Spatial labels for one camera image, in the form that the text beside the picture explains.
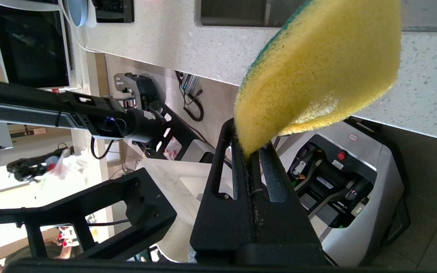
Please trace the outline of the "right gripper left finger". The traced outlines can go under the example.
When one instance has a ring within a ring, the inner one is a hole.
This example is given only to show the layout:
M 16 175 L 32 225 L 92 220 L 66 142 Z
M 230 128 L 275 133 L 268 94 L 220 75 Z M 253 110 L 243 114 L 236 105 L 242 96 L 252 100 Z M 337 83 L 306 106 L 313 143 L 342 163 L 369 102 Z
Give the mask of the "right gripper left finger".
M 233 196 L 226 199 L 220 195 L 220 184 L 228 147 L 232 149 Z M 259 263 L 251 198 L 255 188 L 253 171 L 238 142 L 234 119 L 229 119 L 220 132 L 190 238 L 196 262 L 225 265 Z

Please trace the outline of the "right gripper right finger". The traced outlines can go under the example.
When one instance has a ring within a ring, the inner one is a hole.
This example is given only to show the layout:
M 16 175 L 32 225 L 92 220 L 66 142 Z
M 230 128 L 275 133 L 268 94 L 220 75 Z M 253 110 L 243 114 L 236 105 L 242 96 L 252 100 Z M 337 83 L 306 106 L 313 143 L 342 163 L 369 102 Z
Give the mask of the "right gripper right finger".
M 253 238 L 237 251 L 240 263 L 261 266 L 323 266 L 321 243 L 272 143 L 247 163 Z

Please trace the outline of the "bystander hand red nails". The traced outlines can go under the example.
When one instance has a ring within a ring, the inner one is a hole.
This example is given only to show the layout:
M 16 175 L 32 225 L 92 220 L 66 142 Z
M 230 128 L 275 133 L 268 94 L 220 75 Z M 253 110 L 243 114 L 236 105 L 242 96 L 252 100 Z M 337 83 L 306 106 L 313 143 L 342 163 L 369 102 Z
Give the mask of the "bystander hand red nails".
M 79 245 L 77 235 L 74 228 L 70 225 L 63 225 L 56 227 L 59 231 L 54 243 L 64 248 L 75 247 Z

